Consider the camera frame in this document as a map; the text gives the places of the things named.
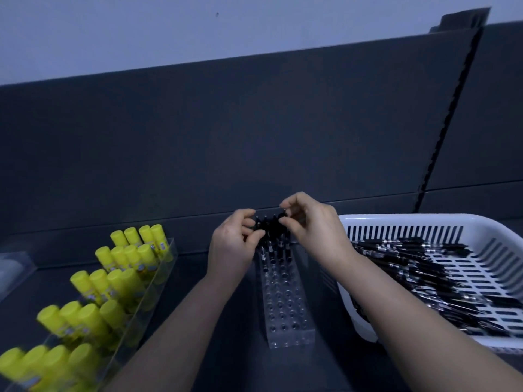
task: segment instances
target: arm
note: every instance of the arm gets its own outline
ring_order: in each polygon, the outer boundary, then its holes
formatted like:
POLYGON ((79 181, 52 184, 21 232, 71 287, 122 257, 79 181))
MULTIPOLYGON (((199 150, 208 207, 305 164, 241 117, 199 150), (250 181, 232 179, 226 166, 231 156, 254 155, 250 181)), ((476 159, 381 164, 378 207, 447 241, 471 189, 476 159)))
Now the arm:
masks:
POLYGON ((252 209, 237 210, 213 233, 206 276, 109 384, 108 391, 190 391, 220 314, 249 268, 263 230, 252 209))
POLYGON ((523 390, 523 375, 358 254, 332 206, 304 193, 280 206, 280 222, 360 303, 411 389, 523 390))

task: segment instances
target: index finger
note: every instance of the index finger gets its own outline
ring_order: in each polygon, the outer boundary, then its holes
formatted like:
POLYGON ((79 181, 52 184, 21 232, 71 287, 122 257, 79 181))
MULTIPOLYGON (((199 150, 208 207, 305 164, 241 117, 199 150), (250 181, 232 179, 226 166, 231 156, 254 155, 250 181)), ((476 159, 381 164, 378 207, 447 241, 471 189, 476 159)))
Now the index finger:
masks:
POLYGON ((281 201, 280 207, 283 209, 288 209, 293 205, 299 205, 303 208, 303 210, 307 210, 316 202, 317 201, 313 197, 310 197, 304 192, 298 192, 281 201))
POLYGON ((246 217, 251 217, 255 213, 256 213, 256 210, 254 210, 254 209, 238 209, 238 210, 235 210, 232 215, 227 217, 225 222, 237 224, 240 226, 243 223, 243 219, 245 219, 246 217))

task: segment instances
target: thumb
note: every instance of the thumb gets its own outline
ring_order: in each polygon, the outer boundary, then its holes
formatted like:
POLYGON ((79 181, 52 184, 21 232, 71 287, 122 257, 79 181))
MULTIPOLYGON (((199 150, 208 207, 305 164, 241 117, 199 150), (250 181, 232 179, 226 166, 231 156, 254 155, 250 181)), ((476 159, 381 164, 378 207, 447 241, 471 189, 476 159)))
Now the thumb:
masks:
POLYGON ((297 220, 292 217, 281 217, 279 222, 287 227, 299 242, 305 238, 306 231, 297 220))
POLYGON ((265 235, 265 231, 262 229, 257 229, 252 234, 250 234, 247 239, 245 240, 245 243, 247 244, 247 247, 254 252, 256 249, 256 246, 258 245, 258 242, 261 238, 265 235))

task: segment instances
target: yellow glue stick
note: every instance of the yellow glue stick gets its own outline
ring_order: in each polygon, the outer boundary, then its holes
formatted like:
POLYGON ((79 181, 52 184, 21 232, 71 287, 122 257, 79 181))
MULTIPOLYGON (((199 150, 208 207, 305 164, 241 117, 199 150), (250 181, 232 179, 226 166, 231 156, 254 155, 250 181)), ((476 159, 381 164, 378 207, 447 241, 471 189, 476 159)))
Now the yellow glue stick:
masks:
POLYGON ((22 364, 22 358, 26 353, 20 348, 12 348, 0 356, 0 374, 21 385, 26 367, 22 364))
POLYGON ((100 308, 100 315, 117 334, 123 334, 129 319, 116 300, 109 300, 103 304, 100 308))
POLYGON ((75 331, 81 335, 85 336, 83 332, 82 322, 78 319, 78 313, 82 309, 82 304, 78 301, 71 301, 70 303, 65 304, 60 310, 60 315, 75 329, 75 331))
POLYGON ((113 249, 111 249, 111 254, 116 260, 116 263, 118 264, 118 268, 122 271, 127 270, 127 268, 131 268, 131 264, 129 264, 129 260, 127 260, 126 254, 123 252, 124 246, 116 246, 113 249))
POLYGON ((138 273, 138 276, 142 280, 147 280, 149 278, 149 273, 147 272, 147 269, 145 268, 145 264, 143 263, 142 258, 140 257, 140 254, 138 253, 138 249, 136 246, 130 244, 123 250, 125 253, 127 260, 131 264, 131 267, 138 273))
POLYGON ((147 270, 151 273, 156 272, 158 268, 158 261, 154 257, 154 252, 151 249, 151 246, 148 244, 143 244, 138 248, 138 254, 142 258, 144 265, 147 267, 147 270))
POLYGON ((155 224, 151 227, 151 232, 153 233, 154 241, 160 248, 162 253, 165 253, 169 250, 169 244, 167 243, 167 238, 165 237, 165 232, 161 224, 155 224))
POLYGON ((111 332, 109 326, 102 319, 100 309, 94 304, 87 304, 78 313, 80 322, 84 324, 86 332, 103 346, 115 350, 118 346, 117 337, 111 332))
POLYGON ((122 230, 116 230, 111 232, 111 239, 115 246, 129 246, 129 242, 122 230))
POLYGON ((101 299, 100 294, 96 291, 95 286, 89 279, 87 271, 78 271, 70 279, 76 290, 78 290, 82 296, 87 298, 93 303, 102 305, 104 302, 101 299))
POLYGON ((111 249, 109 249, 108 246, 102 246, 101 248, 96 249, 95 256, 107 272, 111 272, 118 268, 111 254, 111 249))
POLYGON ((49 387, 49 377, 43 367, 43 357, 49 352, 45 345, 37 345, 22 358, 25 373, 20 384, 28 390, 45 390, 49 387))
POLYGON ((96 349, 91 344, 84 343, 71 352, 68 364, 76 374, 93 384, 96 381, 100 361, 101 357, 96 349))
POLYGON ((140 238, 140 235, 138 235, 138 231, 136 231, 136 228, 134 228, 134 227, 126 228, 123 233, 125 234, 129 244, 134 244, 136 247, 143 244, 143 242, 140 238))
POLYGON ((60 315, 57 305, 49 305, 38 312, 36 320, 55 336, 69 339, 70 341, 80 337, 80 334, 60 315))
POLYGON ((109 272, 107 280, 111 284, 112 288, 118 293, 118 301, 129 311, 133 313, 136 311, 138 306, 138 300, 136 300, 131 291, 125 286, 122 280, 122 270, 114 270, 109 272))
POLYGON ((107 272, 105 270, 96 270, 91 275, 89 279, 95 285, 96 290, 100 293, 101 299, 106 302, 112 298, 118 298, 118 294, 109 284, 107 279, 107 272))
POLYGON ((149 245, 154 254, 159 256, 160 248, 156 245, 156 242, 154 242, 153 231, 151 231, 151 228, 149 226, 142 226, 138 229, 138 232, 143 239, 143 243, 149 245))
POLYGON ((141 299, 143 297, 145 293, 145 286, 133 268, 123 271, 121 280, 125 284, 126 288, 129 289, 134 298, 141 299))
POLYGON ((56 390, 87 391, 89 386, 69 366, 70 351, 63 345, 54 347, 43 356, 42 365, 56 390))

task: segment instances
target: forearm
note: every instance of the forearm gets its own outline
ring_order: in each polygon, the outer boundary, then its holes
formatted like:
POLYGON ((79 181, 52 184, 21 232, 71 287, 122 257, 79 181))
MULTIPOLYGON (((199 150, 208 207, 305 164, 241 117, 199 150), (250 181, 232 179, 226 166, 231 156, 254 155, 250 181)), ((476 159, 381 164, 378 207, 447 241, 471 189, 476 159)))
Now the forearm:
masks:
POLYGON ((348 254, 331 274, 362 305, 413 390, 520 390, 523 376, 444 320, 369 259, 348 254))
POLYGON ((109 385, 108 390, 190 391, 230 292, 204 277, 109 385))

